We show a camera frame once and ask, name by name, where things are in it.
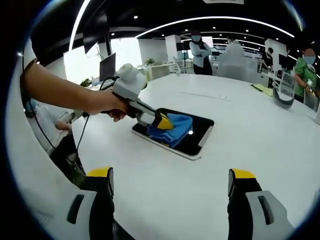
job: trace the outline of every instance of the person in white shirt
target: person in white shirt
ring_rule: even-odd
[[[225,54],[235,58],[242,58],[245,56],[245,50],[241,47],[241,44],[235,40],[232,36],[227,37],[228,46],[226,46]]]
[[[24,101],[24,99],[25,97],[22,97],[24,113],[35,137],[54,164],[71,180],[73,167],[67,162],[67,157],[72,153],[77,153],[77,148],[71,134],[71,124],[59,120],[50,112],[47,106],[39,106],[34,99],[31,98],[27,101]],[[79,159],[77,159],[76,163],[81,165]]]
[[[198,75],[212,76],[212,67],[209,56],[212,54],[208,44],[202,41],[199,31],[191,33],[192,41],[189,46],[193,55],[193,71]]]

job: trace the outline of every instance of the person in green shirt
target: person in green shirt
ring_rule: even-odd
[[[311,93],[320,87],[320,81],[317,77],[315,67],[316,54],[312,49],[305,51],[303,57],[299,57],[295,65],[295,80],[297,86],[295,88],[294,98],[299,102],[304,102],[305,91]]]

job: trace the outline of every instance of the white pillar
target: white pillar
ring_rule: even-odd
[[[281,70],[282,67],[279,64],[279,54],[287,57],[287,46],[281,42],[275,41],[273,39],[267,39],[265,42],[265,51],[268,51],[268,48],[273,49],[273,70],[274,72]]]
[[[181,37],[178,35],[170,35],[165,37],[166,53],[168,61],[173,61],[173,57],[178,58],[177,43],[181,42]]]

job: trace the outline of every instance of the green shirt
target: green shirt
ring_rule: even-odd
[[[311,80],[311,87],[313,90],[316,90],[318,80],[317,74],[308,68],[308,65],[303,57],[298,58],[294,69],[295,73],[298,74],[305,83],[307,83],[308,80]],[[297,84],[297,86],[295,87],[295,94],[303,97],[305,95],[305,89]]]

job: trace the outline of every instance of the face mask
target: face mask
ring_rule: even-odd
[[[315,60],[316,60],[316,57],[315,56],[303,56],[306,64],[314,64]]]
[[[34,112],[37,113],[37,107],[38,107],[38,104],[37,104],[36,100],[31,98],[30,101],[28,101],[26,103],[26,109],[25,110],[28,113],[31,113],[31,114],[33,114]]]
[[[193,41],[199,42],[200,39],[201,39],[201,36],[194,35],[194,36],[191,36],[191,38],[192,38]]]

